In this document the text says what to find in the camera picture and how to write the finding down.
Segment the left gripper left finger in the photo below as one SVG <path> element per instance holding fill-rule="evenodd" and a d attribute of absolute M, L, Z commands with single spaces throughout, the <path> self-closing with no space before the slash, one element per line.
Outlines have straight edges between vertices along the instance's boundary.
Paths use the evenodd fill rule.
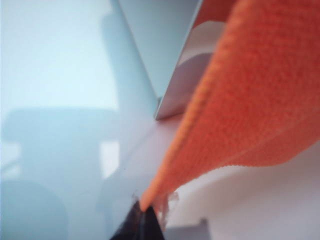
<path fill-rule="evenodd" d="M 137 233 L 141 216 L 140 203 L 135 201 L 110 240 L 133 240 Z"/>

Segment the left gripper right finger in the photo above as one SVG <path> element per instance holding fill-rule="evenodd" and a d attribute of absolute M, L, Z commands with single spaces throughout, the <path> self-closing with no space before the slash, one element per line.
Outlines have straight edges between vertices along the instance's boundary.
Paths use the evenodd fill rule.
<path fill-rule="evenodd" d="M 164 240 L 164 231 L 173 209 L 179 201 L 179 194 L 174 191 L 157 197 L 144 213 L 144 239 Z"/>

